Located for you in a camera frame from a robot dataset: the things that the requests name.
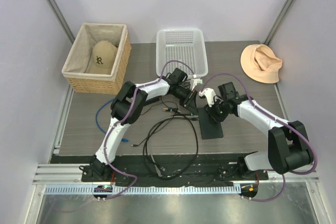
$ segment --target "wicker basket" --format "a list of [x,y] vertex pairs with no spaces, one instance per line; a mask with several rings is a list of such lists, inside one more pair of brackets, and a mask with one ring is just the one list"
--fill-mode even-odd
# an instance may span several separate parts
[[[86,73],[95,44],[108,40],[118,47],[111,74]],[[83,23],[63,66],[62,74],[78,93],[118,94],[131,52],[126,25]]]

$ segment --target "blue cable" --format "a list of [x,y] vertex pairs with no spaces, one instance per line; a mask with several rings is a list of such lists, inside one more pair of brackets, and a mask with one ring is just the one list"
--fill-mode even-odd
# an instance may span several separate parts
[[[106,103],[104,103],[104,104],[99,108],[99,110],[96,112],[96,125],[97,125],[97,127],[101,130],[101,132],[104,133],[104,134],[106,134],[106,131],[103,130],[103,128],[99,125],[99,123],[98,123],[98,115],[99,115],[99,112],[100,112],[106,105],[108,105],[108,104],[110,104],[111,102],[113,102],[113,100],[114,100],[114,98],[111,99],[111,100],[109,100],[109,101],[107,101]],[[122,141],[122,142],[125,142],[125,143],[128,142],[128,140],[127,140],[127,139],[124,139],[124,138],[123,138],[121,141]]]

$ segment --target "white plastic basket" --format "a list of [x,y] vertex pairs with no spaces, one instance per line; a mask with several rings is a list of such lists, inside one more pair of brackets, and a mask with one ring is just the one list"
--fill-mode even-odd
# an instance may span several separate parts
[[[156,35],[156,74],[161,75],[164,64],[178,60],[187,64],[198,77],[208,74],[208,62],[203,33],[200,29],[160,30]],[[172,73],[180,68],[192,77],[190,70],[178,62],[167,65],[163,74]]]

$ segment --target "metal corner beam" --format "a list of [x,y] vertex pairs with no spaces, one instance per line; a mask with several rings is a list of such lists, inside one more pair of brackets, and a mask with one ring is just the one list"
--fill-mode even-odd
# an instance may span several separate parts
[[283,22],[283,20],[287,16],[287,14],[288,14],[289,10],[291,9],[291,7],[293,6],[294,2],[295,2],[295,0],[286,0],[284,6],[282,7],[278,17],[276,18],[276,20],[275,20],[275,22],[272,26],[271,31],[269,32],[269,34],[266,37],[266,40],[264,42],[265,45],[268,46],[272,42],[275,34],[277,33],[277,31],[280,28],[281,23]]
[[71,43],[74,43],[75,37],[74,34],[72,33],[70,27],[68,26],[68,23],[66,22],[65,18],[63,17],[62,12],[60,11],[57,3],[55,0],[46,0],[51,8],[51,10],[54,12],[57,20],[59,21],[61,27],[63,28],[65,34],[71,41]]

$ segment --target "wooden tabletop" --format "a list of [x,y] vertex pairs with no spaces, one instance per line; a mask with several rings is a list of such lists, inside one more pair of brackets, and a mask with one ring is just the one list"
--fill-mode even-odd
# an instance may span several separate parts
[[[247,77],[240,66],[240,54],[244,48],[258,41],[206,42],[209,73],[203,77],[203,82],[218,73],[233,73],[242,79],[250,95],[264,108],[281,116],[280,104],[274,85],[256,82]],[[155,73],[155,44],[133,44],[127,66],[125,81],[144,83],[157,78]],[[243,87],[232,77],[221,76],[209,83],[208,87],[219,93],[217,86],[232,81],[239,91],[244,94]],[[64,136],[59,155],[93,155],[99,148],[104,134],[95,123],[96,111],[113,96],[106,94],[74,93],[68,115]],[[178,99],[171,95],[163,101]],[[205,100],[197,98],[197,106],[205,105]],[[163,112],[163,105],[154,106],[148,113],[141,116],[126,132],[117,154],[142,154],[142,147],[132,147],[131,144],[142,141],[150,128],[159,120],[171,115]],[[99,123],[107,129],[110,123],[110,106],[106,106],[99,115]],[[223,138],[202,140],[198,122],[193,122],[200,145],[200,153],[240,153],[265,151],[267,138],[250,123],[234,115],[229,115],[222,123]],[[151,137],[155,154],[194,153],[195,136],[188,122],[173,120],[167,127]]]

